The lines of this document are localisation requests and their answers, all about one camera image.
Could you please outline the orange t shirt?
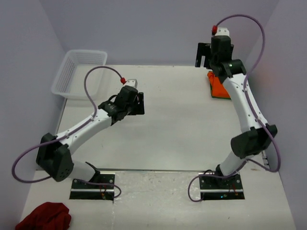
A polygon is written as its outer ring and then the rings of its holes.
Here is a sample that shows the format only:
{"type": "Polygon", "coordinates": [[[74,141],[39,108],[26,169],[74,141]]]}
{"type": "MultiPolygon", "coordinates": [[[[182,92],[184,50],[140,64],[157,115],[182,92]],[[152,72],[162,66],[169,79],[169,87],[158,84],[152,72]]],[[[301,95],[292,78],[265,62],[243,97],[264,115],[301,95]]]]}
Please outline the orange t shirt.
{"type": "Polygon", "coordinates": [[[212,71],[207,74],[212,98],[230,100],[230,96],[224,86],[220,83],[217,76],[212,71]]]}

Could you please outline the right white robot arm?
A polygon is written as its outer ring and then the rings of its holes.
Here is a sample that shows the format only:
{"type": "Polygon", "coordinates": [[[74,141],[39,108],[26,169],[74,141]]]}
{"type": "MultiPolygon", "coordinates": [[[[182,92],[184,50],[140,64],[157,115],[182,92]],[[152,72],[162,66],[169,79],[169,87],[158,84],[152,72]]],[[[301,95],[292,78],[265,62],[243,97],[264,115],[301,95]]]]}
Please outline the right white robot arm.
{"type": "Polygon", "coordinates": [[[233,48],[229,36],[212,36],[210,43],[198,44],[195,63],[199,67],[201,58],[205,58],[204,67],[213,71],[229,94],[240,123],[241,134],[231,139],[231,152],[213,175],[219,188],[227,187],[231,177],[266,150],[277,134],[276,125],[269,125],[255,102],[243,62],[232,58],[233,48]]]}

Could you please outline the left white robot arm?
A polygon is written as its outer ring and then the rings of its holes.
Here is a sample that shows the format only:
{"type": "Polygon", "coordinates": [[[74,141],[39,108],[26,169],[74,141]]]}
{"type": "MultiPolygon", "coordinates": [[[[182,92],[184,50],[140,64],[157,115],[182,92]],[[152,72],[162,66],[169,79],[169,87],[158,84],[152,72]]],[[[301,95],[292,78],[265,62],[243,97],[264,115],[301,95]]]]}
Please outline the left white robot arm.
{"type": "Polygon", "coordinates": [[[57,135],[45,134],[36,163],[56,182],[66,178],[81,180],[87,187],[99,185],[98,169],[88,162],[72,160],[72,154],[98,132],[121,121],[127,115],[143,115],[144,94],[131,86],[124,86],[114,101],[102,102],[96,112],[75,125],[72,131],[57,135]]]}

